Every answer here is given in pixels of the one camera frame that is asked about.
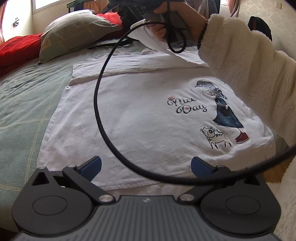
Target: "white fleece sleeve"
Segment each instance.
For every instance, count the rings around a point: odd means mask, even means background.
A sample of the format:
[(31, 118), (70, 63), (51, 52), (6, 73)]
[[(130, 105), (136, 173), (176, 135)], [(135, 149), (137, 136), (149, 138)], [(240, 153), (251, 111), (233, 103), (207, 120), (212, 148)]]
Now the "white fleece sleeve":
[(296, 62), (237, 18), (212, 15), (199, 51), (212, 73), (289, 145), (296, 141)]

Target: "gray ribbed panel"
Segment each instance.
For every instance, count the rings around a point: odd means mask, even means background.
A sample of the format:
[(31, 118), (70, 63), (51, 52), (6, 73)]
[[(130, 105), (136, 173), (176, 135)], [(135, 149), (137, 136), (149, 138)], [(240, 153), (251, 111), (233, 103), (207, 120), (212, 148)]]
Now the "gray ribbed panel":
[(209, 227), (193, 206), (180, 205), (172, 196), (122, 196), (99, 207), (79, 230), (56, 238), (20, 234), (15, 241), (279, 241), (272, 234), (241, 239)]

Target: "light switch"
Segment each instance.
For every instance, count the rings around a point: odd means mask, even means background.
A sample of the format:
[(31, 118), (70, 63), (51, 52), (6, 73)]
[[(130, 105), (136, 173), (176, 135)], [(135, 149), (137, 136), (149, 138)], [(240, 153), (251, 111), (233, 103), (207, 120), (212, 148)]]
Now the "light switch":
[(281, 2), (276, 2), (275, 6), (281, 9)]

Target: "silver screw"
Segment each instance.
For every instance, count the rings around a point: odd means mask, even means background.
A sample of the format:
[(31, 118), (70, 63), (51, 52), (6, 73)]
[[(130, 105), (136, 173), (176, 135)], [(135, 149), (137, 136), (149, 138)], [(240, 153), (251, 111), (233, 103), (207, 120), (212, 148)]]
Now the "silver screw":
[(109, 194), (99, 196), (100, 202), (111, 202), (112, 200), (113, 200), (113, 196), (111, 196)]
[(179, 198), (183, 202), (191, 202), (194, 200), (194, 196), (191, 194), (182, 194)]

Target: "white logo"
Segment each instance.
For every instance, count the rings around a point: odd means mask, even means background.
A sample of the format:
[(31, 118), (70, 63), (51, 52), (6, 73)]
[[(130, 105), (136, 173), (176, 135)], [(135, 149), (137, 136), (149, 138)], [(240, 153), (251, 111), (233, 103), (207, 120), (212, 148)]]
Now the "white logo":
[(145, 199), (143, 199), (142, 201), (143, 201), (144, 203), (148, 203), (148, 202), (151, 201), (151, 199), (149, 199), (149, 198), (145, 198)]

